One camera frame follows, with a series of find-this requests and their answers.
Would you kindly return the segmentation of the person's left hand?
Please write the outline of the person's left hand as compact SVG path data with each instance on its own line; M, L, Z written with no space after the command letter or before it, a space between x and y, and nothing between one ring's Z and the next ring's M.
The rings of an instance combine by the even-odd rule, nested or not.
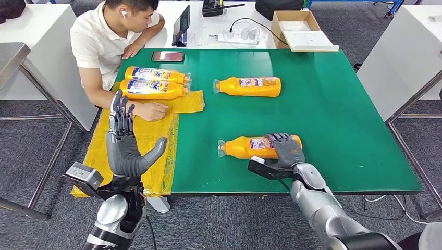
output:
M144 48L145 43L143 42L133 42L132 44L130 44L129 46L127 46L124 51L123 54L121 55L121 58L123 60L131 58L133 56L135 56L140 49Z

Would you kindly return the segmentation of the person's right hand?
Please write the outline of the person's right hand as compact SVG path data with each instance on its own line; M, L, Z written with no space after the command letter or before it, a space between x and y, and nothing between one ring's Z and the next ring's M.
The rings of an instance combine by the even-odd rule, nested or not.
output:
M145 121L157 121L161 120L165 117L169 107L158 103L133 103L135 108L133 110L133 114L142 118Z

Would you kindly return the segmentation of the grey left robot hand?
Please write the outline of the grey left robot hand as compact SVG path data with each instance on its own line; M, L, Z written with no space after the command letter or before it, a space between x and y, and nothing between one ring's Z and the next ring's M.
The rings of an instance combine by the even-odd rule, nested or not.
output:
M110 105L106 133L108 163L115 176L140 177L164 154L167 138L158 138L154 147L142 155L133 130L135 105L126 108L127 102L128 97L117 90Z

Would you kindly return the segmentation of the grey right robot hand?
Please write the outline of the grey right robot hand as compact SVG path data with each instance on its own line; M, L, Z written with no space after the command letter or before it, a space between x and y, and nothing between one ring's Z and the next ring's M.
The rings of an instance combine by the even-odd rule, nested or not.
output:
M278 157L278 162L271 159L265 159L265 163L272 167L289 169L290 167L305 162L305 156L301 146L286 133L268 133L265 138L274 146Z

